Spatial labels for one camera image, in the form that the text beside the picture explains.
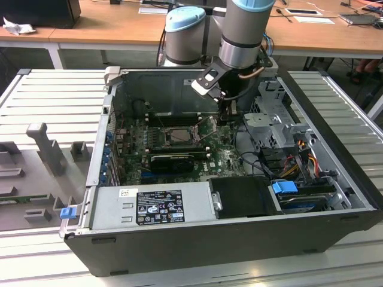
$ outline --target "person's leg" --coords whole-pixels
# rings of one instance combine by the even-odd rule
[[[362,73],[366,66],[371,62],[370,59],[361,59],[359,65],[356,66],[355,71]]]
[[[357,65],[352,72],[347,73],[350,81],[357,85],[360,84],[364,69],[370,62],[370,59],[361,59],[359,65]]]
[[[379,62],[380,60],[379,59],[375,59],[375,60],[371,60],[365,67],[364,67],[364,71],[369,73],[369,74],[372,74],[376,71],[376,68],[378,67],[379,65]]]

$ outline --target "white paper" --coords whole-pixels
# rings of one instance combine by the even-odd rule
[[[4,25],[2,25],[2,27],[11,34],[19,36],[20,34],[36,32],[30,24],[19,25],[8,21],[5,17],[3,17],[3,20]]]
[[[335,24],[328,18],[294,16],[299,23]]]

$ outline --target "blue tab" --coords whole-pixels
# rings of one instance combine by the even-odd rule
[[[293,181],[277,181],[272,185],[275,194],[297,193],[298,189]]]
[[[76,218],[77,207],[65,207],[61,209],[60,218],[61,219],[75,219]]]

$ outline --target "floor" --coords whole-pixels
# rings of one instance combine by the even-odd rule
[[[43,49],[6,48],[3,53],[10,60],[0,57],[0,92],[3,92],[18,69],[53,69],[49,54]],[[104,69],[101,53],[97,50],[64,50],[65,63],[68,69]],[[147,51],[107,51],[109,65],[124,68],[149,68],[155,66],[156,52]],[[290,71],[301,71],[305,64],[305,57],[274,56],[276,62]],[[365,95],[377,85],[376,80],[366,80],[357,86],[349,81],[346,73],[350,71],[351,59],[335,59],[328,73],[357,104],[361,104]],[[383,124],[383,117],[378,117],[377,123]]]

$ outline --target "warning label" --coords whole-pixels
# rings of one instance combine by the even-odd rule
[[[184,222],[181,190],[137,193],[138,225]]]

